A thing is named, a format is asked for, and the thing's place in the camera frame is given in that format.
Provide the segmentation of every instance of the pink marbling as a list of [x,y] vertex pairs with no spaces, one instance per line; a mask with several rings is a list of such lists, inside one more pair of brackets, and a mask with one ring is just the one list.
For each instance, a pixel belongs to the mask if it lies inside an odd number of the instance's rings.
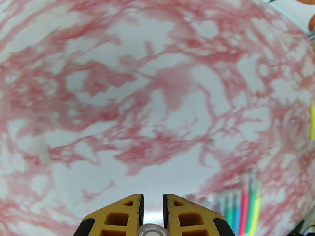
[[258,0],[0,0],[0,73],[3,236],[72,235],[132,193],[158,222],[163,193],[252,166],[257,236],[314,204],[314,53]]

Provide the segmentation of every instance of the black rubber pad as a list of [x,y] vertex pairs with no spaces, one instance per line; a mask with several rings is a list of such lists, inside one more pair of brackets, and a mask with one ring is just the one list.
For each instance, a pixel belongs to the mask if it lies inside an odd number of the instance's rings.
[[169,222],[169,205],[167,203],[167,195],[163,194],[163,216],[164,216],[164,228],[167,229]]
[[215,226],[217,227],[220,236],[235,236],[231,227],[225,220],[215,218],[213,221]]
[[139,206],[139,223],[140,226],[143,224],[143,215],[145,213],[145,199],[143,194],[141,194],[140,206]]
[[88,236],[94,222],[94,219],[86,219],[82,221],[73,236]]

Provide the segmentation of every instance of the pink marker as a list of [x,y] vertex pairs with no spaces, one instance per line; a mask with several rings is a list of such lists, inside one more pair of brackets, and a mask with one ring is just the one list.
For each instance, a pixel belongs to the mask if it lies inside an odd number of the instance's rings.
[[239,226],[239,236],[243,236],[246,230],[247,216],[248,216],[248,203],[249,203],[249,175],[243,176],[243,190],[242,190],[242,203],[241,203],[241,220]]

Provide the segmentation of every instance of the orange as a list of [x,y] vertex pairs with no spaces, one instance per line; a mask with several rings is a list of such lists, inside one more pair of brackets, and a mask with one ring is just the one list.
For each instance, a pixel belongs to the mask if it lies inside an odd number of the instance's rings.
[[312,16],[311,20],[308,23],[308,29],[313,31],[315,27],[315,15]]
[[304,4],[315,4],[315,0],[297,0]]

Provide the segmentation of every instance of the yellow object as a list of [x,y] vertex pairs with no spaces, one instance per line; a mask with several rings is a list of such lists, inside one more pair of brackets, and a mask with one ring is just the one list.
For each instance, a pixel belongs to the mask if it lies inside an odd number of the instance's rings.
[[311,102],[311,140],[315,140],[315,105]]
[[259,213],[260,213],[260,203],[261,203],[260,186],[258,185],[257,190],[256,190],[256,199],[255,199],[255,204],[254,204],[252,225],[250,227],[249,236],[255,235],[258,219],[259,219]]
[[[163,214],[170,236],[235,236],[222,215],[174,194],[163,196]],[[74,236],[145,236],[143,215],[143,195],[134,194],[84,217]]]

